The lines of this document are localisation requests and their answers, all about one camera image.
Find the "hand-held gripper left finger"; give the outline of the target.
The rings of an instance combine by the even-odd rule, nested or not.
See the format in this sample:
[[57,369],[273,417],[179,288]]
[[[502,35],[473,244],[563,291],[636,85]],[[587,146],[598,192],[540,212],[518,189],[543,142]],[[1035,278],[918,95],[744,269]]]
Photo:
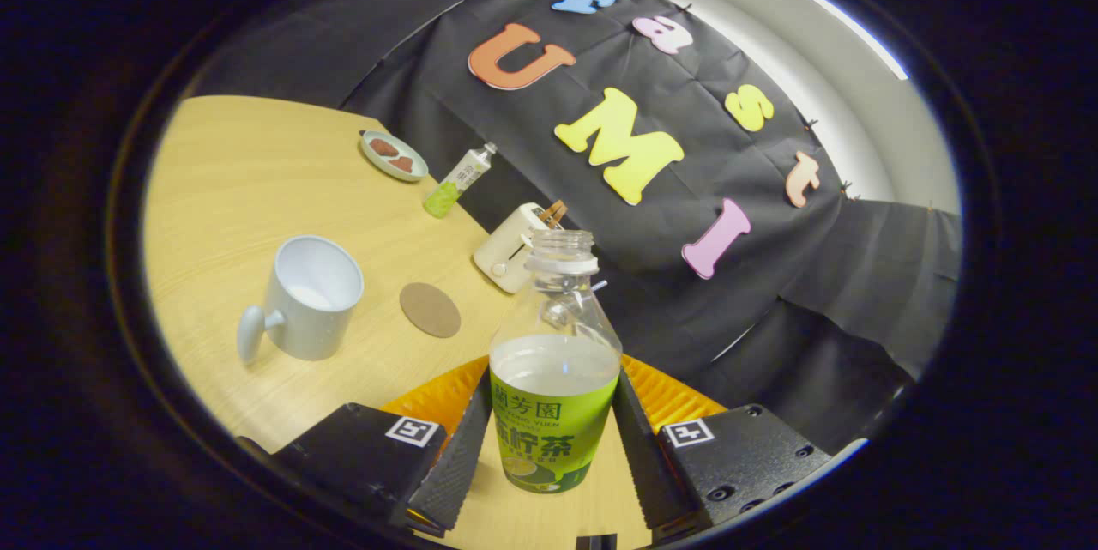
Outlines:
[[492,408],[489,359],[432,379],[383,407],[347,402],[276,452],[237,441],[287,483],[365,525],[452,530]]

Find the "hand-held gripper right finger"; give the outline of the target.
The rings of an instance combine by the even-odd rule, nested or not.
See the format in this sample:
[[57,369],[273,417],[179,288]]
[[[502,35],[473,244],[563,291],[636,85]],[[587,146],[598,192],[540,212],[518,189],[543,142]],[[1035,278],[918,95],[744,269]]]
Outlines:
[[627,355],[614,416],[656,545],[737,525],[831,459],[765,406],[725,407]]

